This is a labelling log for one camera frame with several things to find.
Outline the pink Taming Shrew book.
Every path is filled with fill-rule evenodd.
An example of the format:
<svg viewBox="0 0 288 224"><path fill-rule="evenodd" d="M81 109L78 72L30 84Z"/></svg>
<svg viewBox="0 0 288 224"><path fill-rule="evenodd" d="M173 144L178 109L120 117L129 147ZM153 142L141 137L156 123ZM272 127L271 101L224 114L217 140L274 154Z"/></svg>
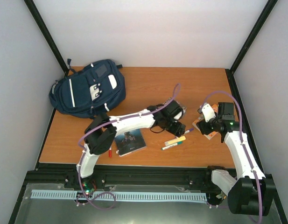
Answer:
<svg viewBox="0 0 288 224"><path fill-rule="evenodd" d="M176 101L176 102L179 104L179 106L182 108L182 110L184 110L184 115L185 115L187 107L179 101Z"/></svg>

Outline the navy blue student backpack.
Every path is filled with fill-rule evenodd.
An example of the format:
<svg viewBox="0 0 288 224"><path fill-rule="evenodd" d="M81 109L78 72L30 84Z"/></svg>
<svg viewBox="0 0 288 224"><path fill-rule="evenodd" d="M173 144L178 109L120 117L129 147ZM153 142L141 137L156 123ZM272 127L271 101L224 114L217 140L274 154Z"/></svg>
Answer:
<svg viewBox="0 0 288 224"><path fill-rule="evenodd" d="M110 59L92 62L56 81L49 92L52 106L62 114L94 118L117 107L126 98L121 64Z"/></svg>

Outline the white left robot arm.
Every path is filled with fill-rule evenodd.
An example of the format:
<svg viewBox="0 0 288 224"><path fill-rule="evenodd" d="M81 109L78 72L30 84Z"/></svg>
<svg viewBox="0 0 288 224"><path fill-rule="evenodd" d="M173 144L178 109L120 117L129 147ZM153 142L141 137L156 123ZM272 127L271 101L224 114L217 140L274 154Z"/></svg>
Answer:
<svg viewBox="0 0 288 224"><path fill-rule="evenodd" d="M185 133L185 125L179 120L185 112L185 106L171 99L164 104L152 105L142 111L123 116L108 116L106 113L98 115L78 142L83 151L77 164L76 184L82 188L91 184L91 175L99 156L108 151L115 137L121 134L157 126L180 137Z"/></svg>

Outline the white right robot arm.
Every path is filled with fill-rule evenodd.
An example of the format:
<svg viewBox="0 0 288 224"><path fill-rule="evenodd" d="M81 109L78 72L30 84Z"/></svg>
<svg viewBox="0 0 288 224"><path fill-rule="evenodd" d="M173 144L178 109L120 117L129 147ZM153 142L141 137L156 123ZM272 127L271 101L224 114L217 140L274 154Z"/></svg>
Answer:
<svg viewBox="0 0 288 224"><path fill-rule="evenodd" d="M203 116L197 122L201 134L219 133L235 165L236 177L232 177L223 167L208 167L211 182L227 196L230 212L267 216L276 186L272 178L266 177L259 168L248 144L247 134L243 132L242 124L235 120L234 104L220 102L215 111L208 103L204 103L198 112Z"/></svg>

